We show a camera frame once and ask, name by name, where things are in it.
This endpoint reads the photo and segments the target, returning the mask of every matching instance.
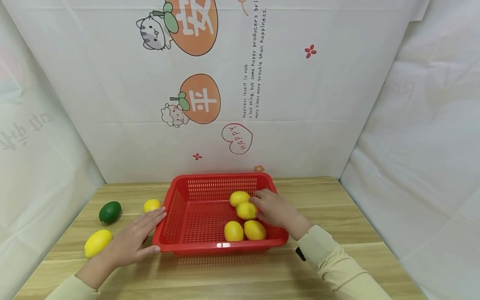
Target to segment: green lime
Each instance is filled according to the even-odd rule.
[[[117,201],[108,202],[105,204],[100,212],[98,213],[98,218],[102,223],[112,224],[115,222],[121,213],[121,205]]]
[[[177,33],[179,31],[177,19],[175,19],[171,12],[166,12],[163,20],[165,21],[165,27],[167,27],[168,31],[171,33]]]
[[[163,5],[163,12],[172,12],[173,10],[173,5],[170,2],[165,2]]]

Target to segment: left hand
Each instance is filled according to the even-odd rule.
[[[160,247],[154,245],[142,248],[144,240],[160,223],[167,213],[165,208],[144,213],[124,227],[98,254],[111,268],[127,266],[137,263],[147,256],[160,252]]]

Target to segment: basket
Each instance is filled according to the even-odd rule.
[[[265,226],[265,240],[225,241],[224,227],[237,217],[228,202],[236,191],[250,196],[257,190],[276,192],[272,178],[265,173],[182,175],[176,177],[165,197],[167,217],[154,234],[153,244],[162,252],[177,255],[218,255],[236,252],[261,252],[284,245],[288,233],[283,228]]]

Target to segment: red flower illustration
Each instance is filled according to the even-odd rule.
[[[314,44],[311,44],[309,48],[305,48],[305,52],[307,53],[307,58],[309,59],[312,54],[317,54],[317,50],[313,50],[315,47]]]

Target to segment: hand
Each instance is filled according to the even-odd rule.
[[[124,227],[105,249],[89,260],[75,276],[97,290],[117,268],[141,261],[160,247],[142,248],[148,234],[166,216],[165,208],[145,213]]]
[[[313,226],[295,207],[271,190],[256,191],[255,196],[249,201],[259,209],[257,217],[267,224],[285,228],[295,240],[301,239]]]
[[[165,208],[144,213],[125,226],[98,255],[108,261],[113,268],[137,263],[147,256],[160,252],[160,247],[142,248],[144,240],[160,223],[167,213]]]

